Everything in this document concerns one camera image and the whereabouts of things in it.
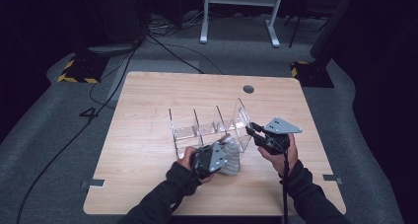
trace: gray carpet floor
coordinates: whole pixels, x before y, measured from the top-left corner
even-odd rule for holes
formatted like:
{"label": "gray carpet floor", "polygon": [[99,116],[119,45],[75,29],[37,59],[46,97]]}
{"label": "gray carpet floor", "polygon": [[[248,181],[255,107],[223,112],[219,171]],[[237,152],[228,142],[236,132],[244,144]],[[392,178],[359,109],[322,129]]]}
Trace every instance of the gray carpet floor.
{"label": "gray carpet floor", "polygon": [[[275,29],[282,45],[274,48],[264,27],[266,18],[215,19],[209,25],[206,44],[199,42],[200,25],[157,40],[176,45],[167,47],[207,74],[221,74],[218,67],[229,75],[291,77],[293,61],[313,60],[309,51],[318,33],[298,31],[293,47],[289,48],[295,21],[284,27],[284,20],[278,19]],[[301,27],[314,29],[321,24],[304,20]],[[16,222],[21,202],[36,176],[86,124],[87,119],[79,117],[79,113],[102,106],[92,98],[102,103],[107,100],[115,88],[114,80],[120,78],[116,76],[118,67],[125,67],[127,62],[124,55],[113,57],[104,76],[111,74],[98,85],[57,82],[70,57],[71,54],[51,65],[46,75],[50,88],[0,145],[0,223]],[[144,60],[164,61],[166,65],[154,69],[150,63],[147,71],[182,72],[188,67],[160,45],[148,41],[138,48],[128,66],[134,69]],[[334,89],[303,90],[333,172],[343,181],[340,190],[346,216],[352,223],[402,223],[390,183],[353,115],[354,84],[333,61],[327,70]],[[114,112],[111,107],[116,104],[117,100],[111,100],[110,107],[104,108],[46,170],[29,195],[20,223],[115,223],[120,218],[84,213],[87,190],[80,187],[82,181],[93,176]],[[304,223],[300,217],[290,220]]]}

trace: wooden table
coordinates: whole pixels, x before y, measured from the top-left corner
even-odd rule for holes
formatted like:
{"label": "wooden table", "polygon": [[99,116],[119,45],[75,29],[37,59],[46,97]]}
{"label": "wooden table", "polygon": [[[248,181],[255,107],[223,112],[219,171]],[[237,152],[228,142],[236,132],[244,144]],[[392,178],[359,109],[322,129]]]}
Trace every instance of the wooden table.
{"label": "wooden table", "polygon": [[[254,92],[246,93],[245,85]],[[191,126],[193,110],[201,121],[213,119],[216,106],[223,116],[232,116],[237,98],[251,121],[265,125],[280,116],[303,129],[295,134],[299,158],[328,199],[345,213],[337,183],[322,177],[332,171],[297,80],[151,72],[130,72],[126,77],[94,174],[105,185],[90,188],[86,213],[125,214],[165,179],[176,160],[169,110],[175,121]],[[241,154],[241,165],[236,176],[217,174],[199,187],[174,215],[283,215],[280,179],[252,139]],[[297,214],[291,198],[289,214]]]}

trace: black sleeve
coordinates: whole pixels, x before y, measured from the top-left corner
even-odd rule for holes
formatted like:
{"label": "black sleeve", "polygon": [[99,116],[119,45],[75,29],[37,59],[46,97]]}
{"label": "black sleeve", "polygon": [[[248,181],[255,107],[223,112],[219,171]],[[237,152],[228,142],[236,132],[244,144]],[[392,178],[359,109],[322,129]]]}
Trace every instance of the black sleeve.
{"label": "black sleeve", "polygon": [[141,202],[133,207],[118,224],[125,223],[168,223],[172,217],[172,206],[185,195],[195,193],[201,182],[190,177],[190,171],[174,162],[166,174],[167,180],[157,185]]}
{"label": "black sleeve", "polygon": [[298,161],[288,178],[288,193],[294,199],[295,209],[308,223],[350,223],[325,197],[320,186],[313,184],[312,173]]}

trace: hand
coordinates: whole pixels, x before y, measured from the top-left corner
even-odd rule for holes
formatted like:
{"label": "hand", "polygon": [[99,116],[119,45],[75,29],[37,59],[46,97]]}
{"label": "hand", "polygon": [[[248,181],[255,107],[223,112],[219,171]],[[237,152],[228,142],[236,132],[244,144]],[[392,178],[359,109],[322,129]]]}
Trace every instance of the hand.
{"label": "hand", "polygon": [[[289,160],[289,175],[292,173],[293,167],[298,162],[298,149],[296,148],[295,136],[293,133],[289,133],[290,147],[288,149],[288,160]],[[285,156],[280,155],[270,155],[264,148],[258,147],[258,151],[261,153],[261,156],[266,160],[270,161],[273,165],[273,168],[283,176],[285,173]]]}
{"label": "hand", "polygon": [[[182,159],[178,159],[177,162],[187,168],[187,170],[191,170],[190,168],[190,157],[196,152],[197,149],[194,147],[187,147],[184,151],[184,156]],[[203,180],[200,180],[201,183],[206,184],[212,181],[212,178],[215,176],[215,174],[212,174],[210,177],[205,178]]]}

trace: acrylic divider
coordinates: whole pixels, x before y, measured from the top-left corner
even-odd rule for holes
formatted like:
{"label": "acrylic divider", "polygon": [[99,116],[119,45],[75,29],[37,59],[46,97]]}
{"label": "acrylic divider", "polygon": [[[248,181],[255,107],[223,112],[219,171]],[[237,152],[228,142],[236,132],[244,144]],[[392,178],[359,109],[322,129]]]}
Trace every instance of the acrylic divider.
{"label": "acrylic divider", "polygon": [[224,121],[221,111],[216,106],[211,119],[201,116],[193,110],[191,115],[175,117],[175,112],[169,109],[172,123],[174,149],[179,158],[184,156],[188,146],[199,148],[213,144],[216,140],[230,133],[244,152],[251,136],[246,134],[245,127],[250,126],[249,115],[241,99],[237,99],[232,119]]}

